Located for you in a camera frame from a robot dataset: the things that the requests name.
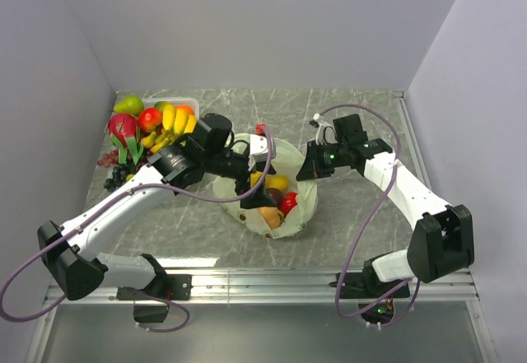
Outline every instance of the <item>green pear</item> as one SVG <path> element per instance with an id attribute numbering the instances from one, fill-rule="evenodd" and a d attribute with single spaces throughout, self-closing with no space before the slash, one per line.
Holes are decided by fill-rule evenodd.
<path id="1" fill-rule="evenodd" d="M 131 114 L 133 116 L 139 116 L 139 114 L 145 109 L 145 105 L 142 100 L 135 95 L 124 97 L 121 102 L 115 105 L 114 112 L 118 114 Z"/>

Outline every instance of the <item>black plastic bracket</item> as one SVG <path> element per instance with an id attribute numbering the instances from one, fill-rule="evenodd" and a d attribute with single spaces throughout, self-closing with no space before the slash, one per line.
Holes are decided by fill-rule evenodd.
<path id="1" fill-rule="evenodd" d="M 189 274 L 170 274 L 166 276 L 166 288 L 160 289 L 156 293 L 148 293 L 147 295 L 157 297 L 158 299 L 164 300 L 178 300 L 186 301 L 190 300 L 190 292 L 192 289 L 192 275 Z M 126 287 L 120 287 L 117 289 L 117 300 L 130 301 L 130 300 L 148 300 L 148 297 L 142 296 L 133 291 L 130 291 Z"/>
<path id="2" fill-rule="evenodd" d="M 41 249 L 62 237 L 62 229 L 52 221 L 46 221 L 37 230 Z M 77 254 L 78 247 L 67 241 L 51 249 L 42 257 L 54 280 L 68 300 L 80 300 L 92 293 L 105 278 L 106 266 L 98 260 L 88 262 Z"/>
<path id="3" fill-rule="evenodd" d="M 236 190 L 237 194 L 242 194 L 243 191 Z M 254 194 L 251 194 L 247 198 L 240 201 L 240 208 L 242 209 L 253 209 L 260 207 L 277 207 L 276 201 L 265 190 L 264 184 L 256 190 Z"/>
<path id="4" fill-rule="evenodd" d="M 421 282 L 432 282 L 474 262 L 472 215 L 464 205 L 425 213 L 408 246 L 408 264 Z"/>
<path id="5" fill-rule="evenodd" d="M 358 305 L 359 309 L 366 308 L 368 303 L 362 303 Z M 361 314 L 361 317 L 370 323 L 387 324 L 394 318 L 394 307 L 384 301 L 380 302 L 373 308 L 370 308 L 365 313 Z"/>
<path id="6" fill-rule="evenodd" d="M 163 300 L 185 301 L 190 299 L 192 289 L 192 276 L 189 274 L 171 274 L 162 278 L 163 282 L 154 281 L 150 283 L 143 291 L 153 297 Z M 117 300 L 149 300 L 144 295 L 134 293 L 126 287 L 120 287 L 117 290 Z M 163 323 L 168 315 L 168 305 L 134 305 L 133 320 L 137 323 Z"/>
<path id="7" fill-rule="evenodd" d="M 379 282 L 379 285 L 373 286 L 367 281 L 363 272 L 347 272 L 344 277 L 344 285 L 340 292 L 341 300 L 360 300 L 376 299 L 389 291 L 392 287 L 397 286 L 402 280 L 391 282 Z M 330 282 L 331 287 L 337 287 L 337 281 Z M 410 296 L 410 288 L 407 285 L 401 287 L 393 294 L 395 299 L 407 299 Z"/>

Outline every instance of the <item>white tray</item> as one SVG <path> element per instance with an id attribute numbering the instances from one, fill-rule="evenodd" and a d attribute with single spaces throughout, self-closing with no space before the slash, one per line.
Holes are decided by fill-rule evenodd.
<path id="1" fill-rule="evenodd" d="M 192 97 L 165 97 L 165 98 L 142 98 L 145 108 L 151 108 L 156 102 L 166 101 L 173 105 L 188 105 L 194 111 L 194 116 L 199 119 L 199 103 Z"/>

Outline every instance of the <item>white wall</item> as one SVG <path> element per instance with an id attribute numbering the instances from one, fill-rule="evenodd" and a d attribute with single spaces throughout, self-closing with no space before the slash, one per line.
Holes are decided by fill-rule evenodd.
<path id="1" fill-rule="evenodd" d="M 0 0 L 0 282 L 37 250 L 44 221 L 82 209 L 114 93 L 63 0 Z M 8 292 L 42 306 L 41 262 Z M 0 319 L 0 361 L 20 362 L 35 322 Z"/>
<path id="2" fill-rule="evenodd" d="M 474 219 L 501 361 L 527 357 L 527 0 L 456 0 L 409 89 L 434 187 Z"/>
<path id="3" fill-rule="evenodd" d="M 406 89 L 454 2 L 67 1 L 117 89 Z"/>

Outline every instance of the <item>glass panel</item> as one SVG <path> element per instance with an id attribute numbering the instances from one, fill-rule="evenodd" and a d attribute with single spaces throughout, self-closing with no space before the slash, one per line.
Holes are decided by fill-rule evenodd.
<path id="1" fill-rule="evenodd" d="M 61 305 L 43 362 L 483 361 L 462 302 L 418 303 L 397 328 L 380 332 L 340 319 L 332 305 L 190 310 L 190 324 L 167 336 L 135 328 L 129 305 Z"/>

